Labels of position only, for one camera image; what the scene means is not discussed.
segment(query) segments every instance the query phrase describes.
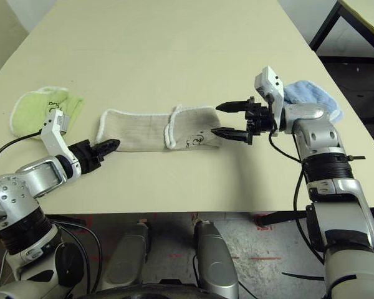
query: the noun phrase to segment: black metal frame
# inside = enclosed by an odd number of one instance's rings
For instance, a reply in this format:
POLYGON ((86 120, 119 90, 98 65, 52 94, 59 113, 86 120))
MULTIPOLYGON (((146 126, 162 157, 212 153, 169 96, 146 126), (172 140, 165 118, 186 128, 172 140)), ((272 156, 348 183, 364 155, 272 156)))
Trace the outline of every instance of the black metal frame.
POLYGON ((327 18, 317 31, 315 37, 310 42, 309 46, 313 51, 317 51, 331 29, 342 16, 357 32, 360 33, 373 47, 374 47, 374 33, 369 30, 363 23, 361 23, 350 11, 344 8, 338 1, 328 14, 327 18))
MULTIPOLYGON (((331 9, 327 18, 317 31, 315 37, 310 42, 310 48, 316 52, 324 39, 328 36, 331 29, 338 21, 339 17, 343 17, 357 32, 360 33, 373 47, 374 47, 374 33, 361 23, 349 10, 344 8, 338 1, 331 9)), ((359 64, 374 64, 374 58, 366 57, 319 57, 323 63, 359 63, 359 64)), ((362 118, 364 124, 374 123, 374 117, 362 118)))
MULTIPOLYGON (((374 207, 372 207, 370 210, 374 217, 374 207)), ((271 224, 277 224, 302 218, 306 218, 306 211, 280 211, 268 215, 256 215, 254 218, 254 222, 256 225, 264 227, 271 224)))

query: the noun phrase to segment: table leg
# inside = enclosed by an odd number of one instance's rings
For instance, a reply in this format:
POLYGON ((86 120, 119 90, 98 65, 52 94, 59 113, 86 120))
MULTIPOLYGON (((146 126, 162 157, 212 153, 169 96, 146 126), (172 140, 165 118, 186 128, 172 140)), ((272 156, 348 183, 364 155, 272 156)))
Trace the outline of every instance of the table leg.
POLYGON ((340 15, 339 10, 341 8, 341 4, 337 1, 334 7, 331 9, 330 13, 328 14, 327 18, 325 19, 324 23, 321 25, 319 31, 317 31, 315 37, 309 44, 309 47, 316 52, 317 49, 322 44, 323 40, 326 36, 330 33, 332 27, 334 27, 335 23, 338 21, 340 15))
MULTIPOLYGON (((370 208, 374 217, 374 207, 370 208)), ((255 215, 254 222, 256 225, 264 227, 271 224, 277 224, 286 221, 306 218, 306 211, 280 211, 268 215, 255 215)))
POLYGON ((281 211, 268 215, 255 215, 254 222, 256 225, 263 227, 301 218, 306 218, 306 211, 281 211))

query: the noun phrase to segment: black cable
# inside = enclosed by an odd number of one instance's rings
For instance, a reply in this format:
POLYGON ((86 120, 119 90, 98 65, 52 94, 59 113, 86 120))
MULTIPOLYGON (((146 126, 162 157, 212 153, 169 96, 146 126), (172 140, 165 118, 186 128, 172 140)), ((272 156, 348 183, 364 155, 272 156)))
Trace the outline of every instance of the black cable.
POLYGON ((292 274, 292 273, 286 273, 286 272, 281 272, 281 274, 289 277, 294 277, 294 278, 299 278, 299 279, 306 279, 306 280, 315 280, 318 282, 323 282, 324 277, 323 276, 308 276, 308 275, 299 275, 299 274, 292 274))
POLYGON ((252 294, 247 288, 246 288, 246 286, 245 285, 243 285, 242 284, 242 282, 240 282, 240 281, 238 281, 238 284, 240 285, 240 286, 242 286, 242 288, 248 293, 248 294, 250 294, 252 297, 254 297, 255 299, 258 299, 258 297, 256 297, 254 294, 252 294))
POLYGON ((74 235, 74 233, 72 233, 70 230, 66 229, 65 227, 61 226, 61 225, 58 225, 58 228, 60 230, 63 230, 64 232, 66 232, 67 234, 69 234, 74 240, 75 242, 77 243, 80 251, 82 252, 82 255, 83 255, 83 258, 85 260, 85 263, 86 263, 86 272, 87 272, 87 288, 86 288, 86 295, 90 294, 90 281, 91 281, 91 271, 90 271, 90 262, 89 262, 89 258, 88 258, 88 255, 87 255, 87 252, 86 252, 86 248, 83 246, 83 244, 81 243, 81 241, 78 239, 78 237, 76 237, 76 235, 74 235))
POLYGON ((26 136, 23 136, 23 137, 20 137, 20 138, 17 138, 17 139, 14 139, 12 141, 10 141, 9 143, 7 143, 6 145, 2 146, 0 148, 0 154, 6 149, 8 148, 9 146, 13 145, 14 143, 17 143, 18 141, 22 141, 22 140, 25 140, 25 139, 28 139, 28 138, 31 138, 31 137, 35 137, 35 136, 39 136, 40 133, 42 132, 42 130, 39 130, 38 132, 36 133, 33 133, 33 134, 29 134, 29 135, 26 135, 26 136))
POLYGON ((197 258, 197 255, 194 255, 193 257, 193 270, 194 270, 194 275, 195 275, 195 281, 197 282, 197 287, 200 287, 199 286, 199 278, 198 278, 198 273, 197 273, 197 269, 195 267, 195 259, 197 258))
POLYGON ((70 223, 70 222, 66 222, 66 221, 54 221, 54 222, 56 224, 62 224, 63 226, 73 227, 73 228, 76 227, 78 229, 86 230, 94 238, 94 240, 97 244, 97 249, 98 249, 98 270, 97 270, 97 276, 95 277, 95 281, 94 281, 93 288, 92 288, 91 292, 95 293, 95 291, 97 290, 97 287, 98 287, 98 283, 100 282, 101 272, 102 272, 102 246, 101 246, 100 240, 94 234, 94 232, 92 230, 88 229, 86 226, 82 226, 80 224, 70 223))
POLYGON ((68 293, 66 293, 66 294, 62 297, 62 299, 72 299, 73 296, 69 296, 69 295, 70 295, 70 293, 72 292, 73 289, 74 289, 74 288, 71 288, 71 289, 68 291, 68 293))
POLYGON ((4 271, 4 265, 6 264, 6 257, 7 257, 7 254, 8 254, 8 251, 6 250, 4 252, 4 255, 2 256, 2 260, 1 260, 1 266, 0 266, 0 281, 2 279, 2 273, 4 271))
MULTIPOLYGON (((300 171, 300 174, 299 174, 299 179, 298 179, 297 185, 295 187, 295 193, 294 193, 293 206, 294 206, 294 211, 295 212, 298 211, 298 208, 297 208, 298 194, 299 194, 299 188, 300 188, 300 184, 302 182, 303 177, 304 177, 304 169, 302 168, 302 170, 300 171)), ((319 253, 313 248, 312 244, 306 238, 304 230, 302 229, 302 226, 300 225, 299 219, 296 219, 295 222, 297 224, 300 235, 302 236, 303 240, 305 241, 305 243, 308 246, 308 248, 310 249, 310 251, 313 252, 313 254, 317 257, 319 262, 324 265, 324 259, 319 255, 319 253)))
POLYGON ((274 143, 273 143, 273 140, 272 140, 272 136, 274 134, 274 132, 277 131, 277 123, 276 123, 276 120, 274 119, 274 116, 273 116, 273 109, 272 109, 272 102, 269 102, 269 114, 272 118, 272 130, 270 131, 269 133, 269 143, 270 145, 276 150, 278 151, 280 154, 282 154, 283 156, 287 157, 287 158, 290 158, 291 160, 294 160, 295 162, 298 162, 300 164, 300 160, 283 152, 281 149, 279 149, 274 143))
POLYGON ((298 159, 299 159, 299 161, 302 162, 302 160, 300 159, 300 154, 299 154, 299 149, 298 149, 298 144, 297 144, 297 138, 295 137, 295 134, 292 134, 292 139, 294 140, 295 149, 297 150, 297 153, 298 153, 298 159))

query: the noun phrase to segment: red tape mark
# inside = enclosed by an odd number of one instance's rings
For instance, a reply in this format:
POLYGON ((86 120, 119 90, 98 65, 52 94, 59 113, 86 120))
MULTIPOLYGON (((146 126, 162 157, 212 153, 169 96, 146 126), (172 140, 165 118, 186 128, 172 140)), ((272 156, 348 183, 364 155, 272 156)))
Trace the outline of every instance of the red tape mark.
POLYGON ((251 257, 250 260, 280 260, 280 257, 251 257))
POLYGON ((266 231, 266 230, 273 230, 273 227, 272 226, 256 226, 256 229, 257 230, 260 230, 260 231, 266 231))
POLYGON ((257 230, 260 230, 260 231, 273 230, 273 226, 271 226, 271 225, 268 225, 268 226, 257 225, 258 218, 260 218, 261 216, 266 216, 266 215, 268 215, 268 214, 256 214, 256 215, 254 215, 254 223, 256 225, 257 230))

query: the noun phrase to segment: green cloth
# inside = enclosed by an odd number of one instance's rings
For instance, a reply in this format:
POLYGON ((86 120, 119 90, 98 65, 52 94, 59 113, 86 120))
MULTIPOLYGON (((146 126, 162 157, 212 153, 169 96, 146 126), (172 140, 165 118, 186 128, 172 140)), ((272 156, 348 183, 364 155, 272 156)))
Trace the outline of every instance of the green cloth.
POLYGON ((60 109, 70 116, 69 130, 83 104, 83 98, 69 94, 68 89, 62 87, 42 87, 28 92, 18 100, 12 111, 11 131, 19 137, 39 131, 51 109, 60 109))

